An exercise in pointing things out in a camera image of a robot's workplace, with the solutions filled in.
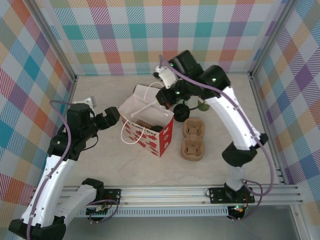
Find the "white straw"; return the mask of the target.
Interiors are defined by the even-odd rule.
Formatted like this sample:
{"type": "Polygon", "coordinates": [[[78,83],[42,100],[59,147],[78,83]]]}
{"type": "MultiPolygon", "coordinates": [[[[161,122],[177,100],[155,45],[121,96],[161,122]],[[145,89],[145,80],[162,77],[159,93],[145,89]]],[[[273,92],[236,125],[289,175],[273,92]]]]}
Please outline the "white straw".
{"type": "Polygon", "coordinates": [[[157,103],[157,101],[156,101],[156,100],[154,100],[154,101],[152,101],[151,103],[147,104],[146,106],[142,107],[141,109],[139,109],[139,110],[137,110],[137,111],[135,111],[135,112],[131,113],[131,114],[130,114],[130,116],[131,116],[131,117],[134,117],[134,116],[135,116],[135,115],[137,115],[138,113],[140,113],[140,112],[142,112],[142,111],[146,110],[147,108],[149,108],[149,107],[151,107],[151,106],[155,105],[156,103],[157,103]]]}

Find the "white paper bag red prints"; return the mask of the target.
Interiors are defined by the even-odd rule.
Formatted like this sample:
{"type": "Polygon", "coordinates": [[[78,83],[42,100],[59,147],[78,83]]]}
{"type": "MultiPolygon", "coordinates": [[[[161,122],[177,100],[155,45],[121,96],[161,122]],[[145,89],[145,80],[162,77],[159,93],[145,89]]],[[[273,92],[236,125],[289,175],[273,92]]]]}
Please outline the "white paper bag red prints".
{"type": "Polygon", "coordinates": [[[157,157],[161,157],[170,145],[173,135],[174,113],[158,101],[153,106],[143,110],[134,117],[134,113],[149,104],[134,93],[118,108],[119,113],[125,114],[126,120],[122,120],[123,127],[120,132],[121,140],[128,145],[139,144],[157,157]],[[145,121],[152,126],[162,126],[161,132],[155,132],[137,125],[138,120],[145,121]]]}

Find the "black cup lids stack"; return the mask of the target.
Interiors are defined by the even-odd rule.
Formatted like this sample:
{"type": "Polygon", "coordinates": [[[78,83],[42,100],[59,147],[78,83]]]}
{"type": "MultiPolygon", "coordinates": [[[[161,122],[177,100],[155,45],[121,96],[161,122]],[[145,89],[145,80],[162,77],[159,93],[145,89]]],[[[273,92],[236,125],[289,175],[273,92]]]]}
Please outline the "black cup lids stack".
{"type": "Polygon", "coordinates": [[[183,103],[177,104],[173,109],[174,119],[177,122],[183,123],[190,117],[190,111],[187,105],[183,103]]]}

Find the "white paper napkin stack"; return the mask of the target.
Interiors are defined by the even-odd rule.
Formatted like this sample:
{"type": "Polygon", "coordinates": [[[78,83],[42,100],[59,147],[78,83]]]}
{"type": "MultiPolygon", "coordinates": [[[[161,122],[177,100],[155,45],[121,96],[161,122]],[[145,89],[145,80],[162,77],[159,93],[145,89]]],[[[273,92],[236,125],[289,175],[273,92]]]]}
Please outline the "white paper napkin stack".
{"type": "Polygon", "coordinates": [[[159,92],[159,88],[147,85],[137,84],[133,93],[147,103],[151,103],[156,100],[156,95],[159,92]]]}

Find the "green paper cup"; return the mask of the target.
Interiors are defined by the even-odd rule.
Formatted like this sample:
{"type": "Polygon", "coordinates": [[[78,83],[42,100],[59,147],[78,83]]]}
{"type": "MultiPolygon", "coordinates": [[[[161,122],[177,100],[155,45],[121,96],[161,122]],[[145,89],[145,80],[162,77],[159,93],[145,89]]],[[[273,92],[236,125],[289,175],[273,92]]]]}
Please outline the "green paper cup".
{"type": "Polygon", "coordinates": [[[202,112],[206,112],[210,109],[210,106],[208,104],[206,104],[206,102],[202,99],[198,99],[198,102],[197,102],[197,108],[202,111],[202,112]]]}

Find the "grey metal base panel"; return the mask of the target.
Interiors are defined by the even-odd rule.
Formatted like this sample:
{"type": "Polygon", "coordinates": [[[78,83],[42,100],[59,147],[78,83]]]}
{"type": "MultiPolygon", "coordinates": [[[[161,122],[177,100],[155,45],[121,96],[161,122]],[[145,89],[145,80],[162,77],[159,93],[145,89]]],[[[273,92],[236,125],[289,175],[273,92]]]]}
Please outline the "grey metal base panel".
{"type": "Polygon", "coordinates": [[[244,221],[226,217],[115,217],[102,224],[77,218],[63,240],[301,240],[291,219],[278,222],[253,216],[244,221]]]}

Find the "aluminium table side rail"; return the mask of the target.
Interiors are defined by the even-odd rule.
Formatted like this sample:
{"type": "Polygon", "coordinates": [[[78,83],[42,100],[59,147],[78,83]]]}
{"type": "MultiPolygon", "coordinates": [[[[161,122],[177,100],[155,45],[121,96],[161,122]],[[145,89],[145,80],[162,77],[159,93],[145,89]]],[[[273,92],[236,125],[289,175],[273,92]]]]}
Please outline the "aluminium table side rail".
{"type": "Polygon", "coordinates": [[[69,93],[69,98],[68,98],[68,101],[67,102],[64,102],[64,101],[58,101],[58,100],[50,100],[49,101],[49,105],[50,107],[56,112],[56,114],[58,115],[58,117],[60,118],[61,122],[63,123],[64,125],[64,128],[66,130],[66,134],[67,134],[67,142],[66,142],[66,147],[64,149],[64,152],[63,154],[60,156],[58,162],[54,165],[54,167],[50,170],[49,173],[47,173],[44,177],[45,181],[44,181],[44,184],[47,183],[47,181],[49,181],[53,174],[56,172],[56,170],[58,169],[58,167],[62,164],[62,162],[64,160],[67,160],[68,157],[68,153],[69,153],[69,150],[71,148],[71,143],[72,143],[72,134],[71,134],[71,130],[70,130],[70,127],[68,125],[68,122],[65,118],[65,115],[67,114],[67,108],[65,108],[65,113],[64,115],[61,114],[61,112],[57,109],[56,106],[54,106],[54,103],[58,103],[58,104],[61,104],[61,105],[68,105],[70,106],[72,104],[72,100],[73,100],[73,96],[74,96],[74,93],[75,93],[75,90],[76,90],[76,86],[77,86],[77,79],[73,80],[72,81],[72,84],[71,84],[71,88],[70,88],[70,93],[69,93]]]}
{"type": "Polygon", "coordinates": [[[256,102],[256,106],[257,106],[257,109],[259,112],[259,116],[260,116],[260,119],[262,122],[263,129],[269,138],[268,146],[269,146],[271,157],[272,157],[274,165],[275,165],[275,170],[277,172],[278,180],[279,180],[280,184],[287,185],[288,178],[287,178],[286,173],[283,169],[283,164],[280,161],[279,153],[276,148],[276,142],[273,139],[272,130],[269,125],[267,113],[265,112],[265,109],[263,106],[263,101],[260,97],[260,94],[259,94],[258,88],[255,84],[254,78],[250,74],[248,75],[248,80],[249,80],[249,84],[250,84],[250,87],[251,87],[251,90],[252,90],[252,93],[254,96],[254,100],[256,102]]]}

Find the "aluminium frame post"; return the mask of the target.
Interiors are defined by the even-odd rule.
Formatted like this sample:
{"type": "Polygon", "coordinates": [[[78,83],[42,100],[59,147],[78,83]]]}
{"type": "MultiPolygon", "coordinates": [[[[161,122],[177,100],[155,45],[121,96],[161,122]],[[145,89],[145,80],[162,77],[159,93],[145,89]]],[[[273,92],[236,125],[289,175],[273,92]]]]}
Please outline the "aluminium frame post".
{"type": "Polygon", "coordinates": [[[262,67],[298,1],[274,0],[249,58],[247,70],[250,77],[254,78],[262,67]]]}
{"type": "Polygon", "coordinates": [[[36,1],[24,0],[24,2],[28,6],[29,10],[32,12],[32,15],[37,21],[40,29],[43,31],[43,35],[46,37],[49,45],[52,47],[61,65],[66,70],[67,75],[72,79],[73,82],[75,82],[77,80],[77,76],[74,70],[72,69],[67,57],[65,56],[65,53],[63,52],[52,29],[50,28],[50,25],[47,23],[45,17],[43,16],[41,9],[38,7],[36,1]]]}

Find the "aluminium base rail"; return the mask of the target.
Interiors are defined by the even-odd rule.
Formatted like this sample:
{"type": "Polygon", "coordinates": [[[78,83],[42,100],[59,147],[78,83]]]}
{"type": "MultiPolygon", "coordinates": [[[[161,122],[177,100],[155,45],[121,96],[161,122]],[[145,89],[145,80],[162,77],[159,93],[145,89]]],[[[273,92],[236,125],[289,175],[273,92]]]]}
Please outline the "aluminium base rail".
{"type": "MultiPolygon", "coordinates": [[[[211,205],[209,188],[219,185],[158,185],[106,186],[117,189],[120,207],[198,207],[211,205]]],[[[261,205],[286,206],[303,204],[303,196],[296,185],[275,184],[261,205]]]]}

